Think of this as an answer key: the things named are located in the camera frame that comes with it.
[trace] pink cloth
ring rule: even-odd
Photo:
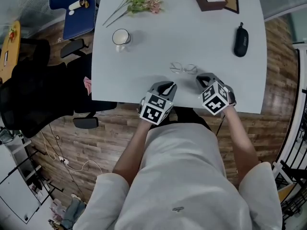
[[[87,89],[87,94],[90,95],[90,93],[92,93],[92,80],[90,80],[88,77],[84,77],[83,82]]]

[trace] white shirt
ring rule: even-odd
[[[267,162],[239,191],[226,179],[217,138],[199,124],[151,130],[131,188],[118,174],[98,176],[74,230],[281,230],[282,211]]]

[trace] black pants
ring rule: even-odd
[[[167,116],[159,125],[152,125],[150,129],[175,123],[195,123],[204,125],[208,130],[211,131],[206,121],[203,120],[203,118],[201,118],[200,116],[198,116],[196,112],[194,112],[193,108],[174,107],[174,110],[178,116],[177,121],[170,121],[169,116]]]

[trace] eyeglasses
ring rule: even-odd
[[[193,64],[188,64],[185,68],[183,68],[179,62],[172,62],[170,69],[173,73],[178,74],[182,72],[186,72],[187,74],[197,74],[197,66]]]

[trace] chair armrest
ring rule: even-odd
[[[61,58],[65,58],[66,56],[71,54],[76,54],[80,56],[80,53],[82,53],[82,55],[83,54],[85,55],[85,53],[79,51],[84,47],[86,47],[86,45],[84,44],[84,40],[82,38],[74,40],[69,44],[65,45],[64,48],[61,49],[60,56]]]

